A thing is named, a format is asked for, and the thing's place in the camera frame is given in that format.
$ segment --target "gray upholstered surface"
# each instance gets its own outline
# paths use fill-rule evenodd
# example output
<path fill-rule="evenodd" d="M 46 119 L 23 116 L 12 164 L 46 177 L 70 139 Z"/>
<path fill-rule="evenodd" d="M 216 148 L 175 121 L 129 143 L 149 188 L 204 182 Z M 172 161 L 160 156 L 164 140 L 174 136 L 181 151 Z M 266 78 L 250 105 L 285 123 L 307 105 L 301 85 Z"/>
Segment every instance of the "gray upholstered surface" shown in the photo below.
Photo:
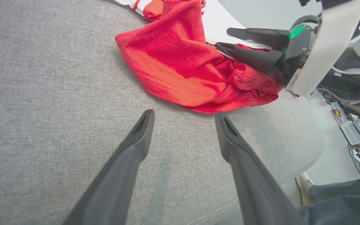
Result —
<path fill-rule="evenodd" d="M 214 223 L 238 207 L 213 115 L 147 94 L 114 37 L 146 24 L 102 0 L 0 0 L 0 224 L 59 224 L 142 112 L 153 108 L 127 224 Z M 229 117 L 279 183 L 322 137 L 289 92 Z"/>

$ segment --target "red garment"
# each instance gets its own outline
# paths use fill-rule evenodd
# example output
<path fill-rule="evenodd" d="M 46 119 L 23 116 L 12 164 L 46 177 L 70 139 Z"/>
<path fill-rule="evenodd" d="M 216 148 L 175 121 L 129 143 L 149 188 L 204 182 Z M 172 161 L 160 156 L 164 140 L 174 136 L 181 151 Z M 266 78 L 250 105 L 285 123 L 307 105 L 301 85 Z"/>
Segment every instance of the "red garment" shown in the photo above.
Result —
<path fill-rule="evenodd" d="M 165 0 L 160 20 L 116 42 L 148 93 L 196 112 L 267 104 L 281 90 L 272 77 L 205 43 L 200 0 Z"/>

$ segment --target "shoe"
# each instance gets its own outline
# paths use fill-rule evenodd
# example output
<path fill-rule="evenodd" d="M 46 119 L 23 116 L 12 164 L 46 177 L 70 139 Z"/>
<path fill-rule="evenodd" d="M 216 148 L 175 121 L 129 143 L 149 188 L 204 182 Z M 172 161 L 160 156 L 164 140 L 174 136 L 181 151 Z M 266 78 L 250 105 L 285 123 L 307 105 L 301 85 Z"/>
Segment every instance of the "shoe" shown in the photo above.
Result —
<path fill-rule="evenodd" d="M 308 191 L 309 188 L 314 185 L 306 172 L 301 173 L 295 178 L 298 188 L 301 192 L 302 205 L 310 205 Z"/>

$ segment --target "jeans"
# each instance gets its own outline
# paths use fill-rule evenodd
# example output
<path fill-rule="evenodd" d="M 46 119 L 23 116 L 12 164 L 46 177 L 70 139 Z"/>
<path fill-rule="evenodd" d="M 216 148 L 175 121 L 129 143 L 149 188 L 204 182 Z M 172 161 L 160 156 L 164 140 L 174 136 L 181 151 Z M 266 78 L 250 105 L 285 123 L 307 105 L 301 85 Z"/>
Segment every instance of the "jeans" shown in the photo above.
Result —
<path fill-rule="evenodd" d="M 306 225 L 360 225 L 360 179 L 329 185 L 312 185 L 313 204 L 297 207 Z"/>

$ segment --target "shoe sole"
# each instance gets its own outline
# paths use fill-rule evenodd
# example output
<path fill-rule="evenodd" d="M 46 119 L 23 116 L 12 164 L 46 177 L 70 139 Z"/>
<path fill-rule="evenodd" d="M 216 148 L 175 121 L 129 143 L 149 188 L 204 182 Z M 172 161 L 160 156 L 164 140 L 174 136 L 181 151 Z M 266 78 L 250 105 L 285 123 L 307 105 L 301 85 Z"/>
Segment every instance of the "shoe sole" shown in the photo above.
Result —
<path fill-rule="evenodd" d="M 295 181 L 297 182 L 298 188 L 300 189 L 300 192 L 301 192 L 302 205 L 310 205 L 309 196 L 308 196 L 307 192 L 305 191 L 304 186 L 300 181 L 300 178 L 296 177 Z"/>

